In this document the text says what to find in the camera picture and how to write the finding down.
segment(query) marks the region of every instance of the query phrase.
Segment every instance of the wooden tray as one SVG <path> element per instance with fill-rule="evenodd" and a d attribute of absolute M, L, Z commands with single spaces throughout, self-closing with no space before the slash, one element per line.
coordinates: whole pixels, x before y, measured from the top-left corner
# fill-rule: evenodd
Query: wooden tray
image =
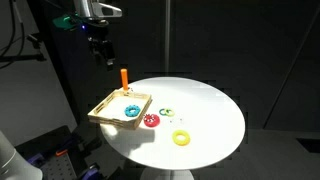
<path fill-rule="evenodd" d="M 151 95 L 130 91 L 115 90 L 92 111 L 88 113 L 89 121 L 112 124 L 126 129 L 136 129 L 152 102 Z M 127 117 L 124 110 L 129 105 L 137 105 L 141 111 L 136 117 Z"/>

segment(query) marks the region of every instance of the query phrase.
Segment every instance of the blue ring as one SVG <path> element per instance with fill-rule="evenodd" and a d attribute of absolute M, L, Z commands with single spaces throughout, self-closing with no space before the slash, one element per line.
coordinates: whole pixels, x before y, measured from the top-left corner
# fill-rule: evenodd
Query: blue ring
<path fill-rule="evenodd" d="M 140 111 L 141 111 L 141 109 L 138 106 L 130 105 L 130 106 L 126 107 L 126 109 L 124 110 L 124 113 L 128 117 L 136 117 L 136 116 L 138 116 Z"/>

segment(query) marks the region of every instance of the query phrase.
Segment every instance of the white round table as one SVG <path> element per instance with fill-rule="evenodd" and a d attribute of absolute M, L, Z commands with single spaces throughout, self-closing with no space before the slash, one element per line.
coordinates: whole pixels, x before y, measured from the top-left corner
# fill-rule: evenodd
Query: white round table
<path fill-rule="evenodd" d="M 152 95 L 147 114 L 157 114 L 160 124 L 147 127 L 142 121 L 136 130 L 101 124 L 108 143 L 123 156 L 146 165 L 141 179 L 191 180 L 190 169 L 217 163 L 240 145 L 245 122 L 235 102 L 207 84 L 175 77 L 158 77 L 129 84 L 134 92 Z M 170 108 L 173 117 L 159 110 Z M 178 146 L 175 130 L 187 131 L 191 141 Z"/>

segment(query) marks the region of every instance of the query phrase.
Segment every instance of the yellow ring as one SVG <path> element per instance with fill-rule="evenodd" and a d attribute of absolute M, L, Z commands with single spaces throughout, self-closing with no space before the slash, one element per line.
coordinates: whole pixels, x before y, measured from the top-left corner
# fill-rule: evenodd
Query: yellow ring
<path fill-rule="evenodd" d="M 174 116 L 174 111 L 172 111 L 171 109 L 165 109 L 164 113 L 169 117 Z"/>
<path fill-rule="evenodd" d="M 180 140 L 180 139 L 177 138 L 178 136 L 184 136 L 185 139 L 184 140 Z M 183 131 L 183 130 L 177 130 L 177 131 L 173 132 L 172 139 L 173 139 L 173 142 L 176 143 L 179 146 L 185 146 L 185 145 L 190 143 L 189 134 L 186 131 Z"/>

